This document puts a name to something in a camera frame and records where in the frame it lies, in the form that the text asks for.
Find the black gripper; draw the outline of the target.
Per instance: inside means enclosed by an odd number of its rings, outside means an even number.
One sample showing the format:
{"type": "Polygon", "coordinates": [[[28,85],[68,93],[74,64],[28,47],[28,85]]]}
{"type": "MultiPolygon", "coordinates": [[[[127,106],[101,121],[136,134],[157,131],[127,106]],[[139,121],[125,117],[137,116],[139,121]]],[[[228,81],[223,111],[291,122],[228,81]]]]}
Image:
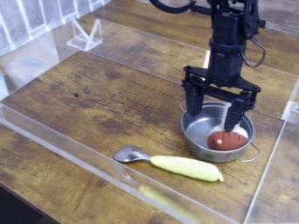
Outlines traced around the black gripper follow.
{"type": "Polygon", "coordinates": [[[244,80],[241,76],[229,80],[208,78],[208,69],[196,66],[183,68],[185,75],[181,86],[185,91],[187,112],[196,116],[201,112],[203,97],[205,95],[232,102],[224,122],[224,130],[232,131],[245,112],[255,107],[260,86],[244,80]]]}

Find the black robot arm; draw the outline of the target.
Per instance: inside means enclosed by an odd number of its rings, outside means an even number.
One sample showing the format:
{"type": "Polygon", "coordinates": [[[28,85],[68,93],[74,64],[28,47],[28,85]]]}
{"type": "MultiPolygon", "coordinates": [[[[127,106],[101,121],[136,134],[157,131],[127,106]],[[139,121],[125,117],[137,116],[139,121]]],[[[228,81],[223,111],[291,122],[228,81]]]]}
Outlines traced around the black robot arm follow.
{"type": "Polygon", "coordinates": [[[201,112],[208,95],[229,103],[224,130],[233,130],[245,112],[255,107],[260,87],[240,76],[247,42],[257,34],[261,21],[257,0],[208,0],[211,7],[209,64],[205,68],[187,66],[181,86],[187,113],[201,112]]]}

